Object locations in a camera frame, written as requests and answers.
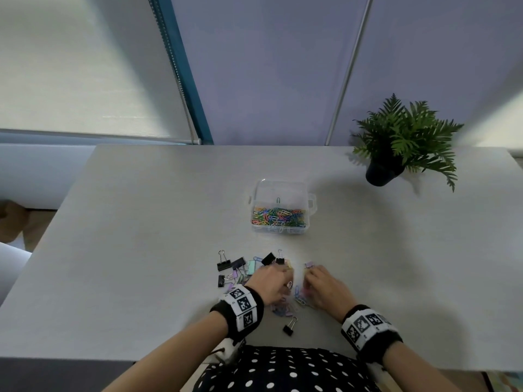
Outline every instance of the plastic box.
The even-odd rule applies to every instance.
[[[316,213],[316,195],[307,191],[303,182],[260,180],[251,198],[250,224],[256,231],[277,232],[280,234],[304,234],[310,227],[310,216]],[[282,208],[302,210],[304,227],[260,225],[253,223],[255,209]]]

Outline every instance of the white desk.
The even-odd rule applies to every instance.
[[[208,311],[218,250],[315,261],[436,366],[523,369],[523,173],[505,150],[457,151],[453,194],[425,172],[378,188],[348,147],[98,146],[0,309],[0,356],[137,360]],[[262,178],[306,181],[302,236],[249,227]],[[301,271],[297,271],[297,280]],[[267,311],[252,344],[351,354],[339,326]]]

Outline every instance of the white roller shade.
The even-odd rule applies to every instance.
[[[0,129],[197,140],[147,0],[0,0],[0,82]]]

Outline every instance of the person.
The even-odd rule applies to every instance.
[[[226,294],[203,319],[136,362],[104,391],[180,390],[222,340],[231,337],[239,341],[254,330],[263,307],[289,294],[286,286],[292,280],[293,271],[283,265],[261,267],[245,286]],[[379,392],[364,363],[372,360],[385,367],[403,392],[459,392],[402,342],[386,318],[359,304],[347,286],[325,267],[308,269],[303,289],[314,305],[342,324],[342,334],[359,359],[323,349],[244,345],[236,361],[207,366],[193,390]]]

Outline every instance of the purple wall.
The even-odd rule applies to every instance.
[[[523,0],[375,0],[330,144],[392,92],[474,129],[523,90],[521,66]]]
[[[215,144],[322,145],[366,0],[172,0]]]

